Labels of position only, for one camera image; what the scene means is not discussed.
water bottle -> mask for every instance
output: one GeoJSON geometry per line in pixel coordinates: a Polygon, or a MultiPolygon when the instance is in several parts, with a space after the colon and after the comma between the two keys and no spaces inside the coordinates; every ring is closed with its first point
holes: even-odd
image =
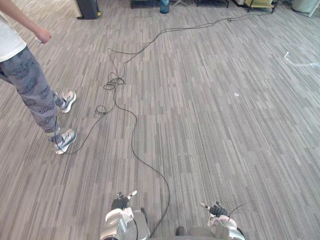
{"type": "Polygon", "coordinates": [[[160,0],[160,12],[167,14],[169,12],[170,0],[160,0]]]}

gray pajama pants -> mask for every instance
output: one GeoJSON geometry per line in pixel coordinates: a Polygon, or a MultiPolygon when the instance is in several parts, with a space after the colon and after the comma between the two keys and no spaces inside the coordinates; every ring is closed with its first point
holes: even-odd
{"type": "Polygon", "coordinates": [[[36,124],[51,142],[60,143],[62,136],[57,121],[57,106],[65,100],[48,85],[39,63],[28,47],[12,58],[0,62],[0,78],[14,85],[36,124]]]}

sneaker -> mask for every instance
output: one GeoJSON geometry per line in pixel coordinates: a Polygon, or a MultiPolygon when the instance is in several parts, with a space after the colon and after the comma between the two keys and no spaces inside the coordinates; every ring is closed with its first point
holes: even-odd
{"type": "Polygon", "coordinates": [[[69,129],[65,133],[61,134],[61,136],[62,141],[54,145],[56,154],[64,154],[68,150],[70,144],[72,144],[76,140],[77,133],[75,130],[69,129]]]}
{"type": "Polygon", "coordinates": [[[62,113],[66,114],[70,111],[71,105],[75,102],[77,96],[74,91],[69,91],[66,95],[62,96],[65,100],[65,104],[63,107],[61,107],[62,113]]]}

child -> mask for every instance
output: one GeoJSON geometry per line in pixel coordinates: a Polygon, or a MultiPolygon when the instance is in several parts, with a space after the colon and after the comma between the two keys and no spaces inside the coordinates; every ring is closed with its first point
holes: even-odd
{"type": "Polygon", "coordinates": [[[77,134],[73,129],[60,133],[57,106],[63,113],[68,113],[76,100],[76,93],[69,91],[62,97],[50,88],[39,63],[2,12],[32,31],[42,44],[47,43],[51,35],[11,0],[0,0],[0,78],[16,87],[35,122],[52,142],[56,154],[63,154],[76,140],[77,134]]]}

wire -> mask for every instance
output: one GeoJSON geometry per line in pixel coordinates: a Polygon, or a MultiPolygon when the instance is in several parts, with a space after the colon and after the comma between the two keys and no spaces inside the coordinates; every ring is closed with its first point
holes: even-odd
{"type": "MultiPolygon", "coordinates": [[[[214,25],[216,25],[217,23],[219,22],[222,22],[222,21],[227,21],[228,23],[231,23],[231,22],[236,22],[236,21],[243,21],[243,20],[246,20],[246,19],[250,19],[252,18],[253,16],[257,16],[257,17],[261,17],[261,16],[264,16],[264,15],[269,15],[269,13],[262,13],[262,14],[256,14],[256,13],[246,13],[242,16],[239,16],[239,17],[224,17],[224,18],[221,18],[221,19],[218,19],[216,20],[215,22],[207,22],[207,23],[204,23],[204,24],[200,24],[200,25],[196,25],[196,26],[192,26],[192,27],[177,27],[177,28],[165,28],[163,30],[161,30],[155,37],[152,41],[150,42],[147,42],[146,44],[144,44],[144,46],[141,48],[141,50],[137,51],[137,52],[122,52],[122,51],[117,51],[117,50],[113,50],[111,48],[108,48],[107,49],[107,54],[109,56],[109,58],[111,59],[112,61],[112,65],[113,67],[115,68],[115,71],[116,72],[110,72],[108,74],[108,77],[107,77],[107,83],[103,86],[103,89],[105,90],[108,90],[108,91],[111,91],[113,90],[113,106],[110,110],[107,111],[106,107],[104,107],[103,105],[98,105],[96,106],[95,108],[95,113],[101,115],[101,117],[98,118],[98,120],[93,124],[93,126],[91,127],[91,129],[89,130],[89,133],[87,134],[86,138],[84,139],[83,143],[81,144],[81,146],[71,152],[71,153],[68,153],[66,152],[65,154],[68,154],[68,155],[73,155],[75,153],[77,153],[85,144],[86,140],[88,139],[90,133],[92,132],[93,128],[96,126],[96,124],[104,117],[106,116],[108,113],[110,113],[114,107],[117,107],[118,109],[120,110],[123,110],[125,112],[128,112],[130,114],[132,114],[135,118],[135,123],[134,123],[134,127],[133,127],[133,130],[132,130],[132,134],[131,134],[131,150],[133,152],[133,155],[141,162],[143,163],[144,165],[146,165],[147,167],[151,168],[153,171],[155,171],[157,174],[159,174],[164,182],[165,182],[165,185],[167,187],[167,190],[168,190],[168,201],[167,201],[167,204],[166,204],[166,207],[165,207],[165,210],[164,210],[164,213],[162,214],[161,216],[161,219],[158,221],[158,223],[156,224],[155,228],[153,229],[150,237],[152,237],[154,235],[154,233],[156,232],[158,226],[160,225],[160,223],[162,222],[162,220],[164,219],[167,211],[168,211],[168,208],[169,208],[169,205],[170,205],[170,200],[171,200],[171,195],[170,195],[170,188],[169,188],[169,184],[166,180],[166,178],[164,177],[164,175],[162,173],[160,173],[158,170],[156,170],[154,167],[152,167],[151,165],[147,164],[146,162],[144,162],[143,160],[141,160],[138,155],[136,154],[135,150],[134,150],[134,147],[133,147],[133,136],[134,136],[134,133],[135,133],[135,129],[136,129],[136,126],[137,126],[137,122],[138,122],[138,118],[137,116],[130,110],[128,109],[125,109],[125,108],[122,108],[120,107],[118,104],[117,104],[117,101],[116,101],[116,91],[117,91],[117,88],[118,86],[120,85],[124,85],[125,84],[125,81],[124,81],[124,76],[126,75],[126,64],[129,63],[131,60],[133,60],[136,56],[138,56],[139,54],[141,54],[147,47],[149,47],[152,43],[154,43],[157,38],[162,35],[162,34],[165,34],[165,33],[170,33],[170,32],[178,32],[178,31],[185,31],[185,30],[196,30],[196,29],[204,29],[204,28],[209,28],[209,27],[213,27],[214,25]],[[109,51],[111,52],[114,52],[114,53],[118,53],[118,54],[124,54],[124,55],[132,55],[131,58],[129,58],[129,60],[125,61],[122,63],[122,67],[123,67],[123,74],[120,76],[119,75],[119,72],[118,72],[118,69],[115,65],[115,62],[114,62],[114,59],[112,59],[109,51]]],[[[57,117],[55,118],[55,127],[57,127],[57,117]]],[[[57,143],[57,140],[56,140],[56,134],[54,134],[54,138],[55,138],[55,143],[57,145],[57,147],[62,151],[62,149],[59,147],[58,143],[57,143]]]]}
{"type": "Polygon", "coordinates": [[[247,201],[247,202],[245,202],[245,203],[237,206],[235,209],[233,209],[233,210],[230,212],[229,216],[228,216],[228,218],[229,218],[228,221],[230,221],[230,216],[231,216],[231,214],[232,214],[235,210],[237,210],[238,208],[240,208],[240,207],[242,207],[243,205],[246,205],[246,204],[248,204],[248,203],[250,203],[250,201],[247,201]]]}
{"type": "Polygon", "coordinates": [[[131,218],[132,218],[132,220],[133,220],[133,222],[135,224],[135,228],[136,228],[136,239],[135,240],[138,240],[138,236],[139,236],[138,224],[137,224],[136,220],[133,217],[131,217],[131,218]]]}

